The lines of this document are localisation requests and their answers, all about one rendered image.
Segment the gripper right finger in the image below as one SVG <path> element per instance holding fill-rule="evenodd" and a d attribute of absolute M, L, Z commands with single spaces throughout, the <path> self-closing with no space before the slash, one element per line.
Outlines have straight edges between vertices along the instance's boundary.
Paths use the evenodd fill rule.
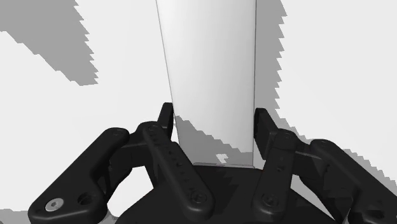
<path fill-rule="evenodd" d="M 251 208 L 265 224 L 397 224 L 397 196 L 335 143 L 302 142 L 254 112 L 265 165 Z"/>

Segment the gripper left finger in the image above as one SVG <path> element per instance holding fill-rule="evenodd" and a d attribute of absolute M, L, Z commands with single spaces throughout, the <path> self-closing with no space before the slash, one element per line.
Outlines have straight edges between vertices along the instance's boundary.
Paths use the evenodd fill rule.
<path fill-rule="evenodd" d="M 116 188 L 136 167 L 145 167 L 153 189 L 115 224 L 203 224 L 215 210 L 209 187 L 178 143 L 171 141 L 172 103 L 158 120 L 130 133 L 106 129 L 30 205 L 31 224 L 99 224 Z"/>

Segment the white tall box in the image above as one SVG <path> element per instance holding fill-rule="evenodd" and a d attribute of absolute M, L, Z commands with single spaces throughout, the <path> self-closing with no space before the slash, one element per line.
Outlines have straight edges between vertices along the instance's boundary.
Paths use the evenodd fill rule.
<path fill-rule="evenodd" d="M 193 164 L 253 166 L 256 0 L 155 0 L 179 145 Z"/>

